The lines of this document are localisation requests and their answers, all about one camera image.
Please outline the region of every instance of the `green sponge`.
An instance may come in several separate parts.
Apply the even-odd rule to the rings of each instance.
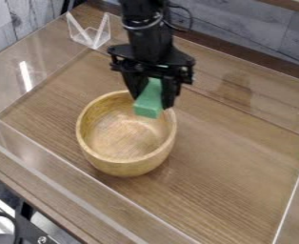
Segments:
[[[159,117],[163,112],[161,92],[161,80],[149,78],[147,87],[133,104],[133,110],[137,115],[148,118]]]

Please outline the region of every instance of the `black cable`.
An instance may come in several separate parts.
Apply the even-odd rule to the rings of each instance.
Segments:
[[[181,10],[185,10],[188,12],[188,15],[189,15],[189,27],[188,27],[188,29],[181,29],[181,28],[176,27],[173,24],[171,24],[167,20],[164,20],[165,25],[169,28],[172,28],[173,30],[180,31],[180,32],[188,32],[188,31],[191,31],[192,28],[193,28],[195,18],[193,18],[193,14],[189,11],[189,9],[187,9],[184,6],[177,5],[177,4],[173,4],[171,2],[168,3],[168,7],[172,8],[172,9],[181,9]]]
[[[9,214],[7,214],[4,212],[0,212],[0,216],[1,217],[7,217],[12,221],[12,223],[13,223],[13,236],[15,236],[13,244],[19,244],[20,229],[19,229],[19,225],[17,225],[16,219]]]

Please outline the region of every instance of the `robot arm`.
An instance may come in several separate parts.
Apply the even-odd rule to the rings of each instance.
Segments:
[[[136,99],[149,78],[161,80],[161,104],[168,109],[180,95],[181,84],[193,83],[195,59],[173,46],[171,3],[168,0],[120,0],[123,26],[129,44],[108,49],[112,70],[123,73]]]

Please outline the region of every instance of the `bowl rim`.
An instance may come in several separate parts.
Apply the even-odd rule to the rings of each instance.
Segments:
[[[131,164],[131,163],[139,163],[141,161],[145,161],[148,159],[151,159],[153,156],[156,156],[157,154],[160,154],[171,145],[171,143],[173,143],[175,138],[176,138],[176,113],[173,109],[168,109],[163,112],[165,112],[168,114],[168,116],[171,117],[171,122],[172,122],[172,131],[168,134],[168,138],[164,141],[164,143],[161,144],[161,146],[152,151],[151,153],[145,154],[144,156],[137,156],[129,159],[112,159],[109,157],[103,156],[101,154],[99,154],[97,152],[95,152],[91,147],[88,146],[83,136],[81,136],[81,122],[83,122],[83,117],[85,115],[85,112],[88,111],[88,109],[93,106],[95,103],[97,103],[100,100],[105,99],[107,97],[112,97],[115,95],[119,94],[129,94],[128,90],[123,90],[123,91],[112,91],[107,94],[103,94],[99,98],[96,98],[84,108],[84,110],[81,111],[79,117],[77,117],[77,121],[76,121],[76,137],[77,137],[77,141],[79,144],[81,146],[81,149],[87,152],[87,154],[89,154],[91,156],[93,156],[95,158],[97,158],[99,160],[107,162],[107,163],[112,163],[112,164]]]

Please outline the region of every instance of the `wooden bowl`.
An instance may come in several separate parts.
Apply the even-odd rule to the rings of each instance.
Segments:
[[[81,112],[76,136],[95,167],[115,176],[152,171],[168,157],[176,140],[176,114],[163,111],[157,119],[133,113],[128,91],[100,96]]]

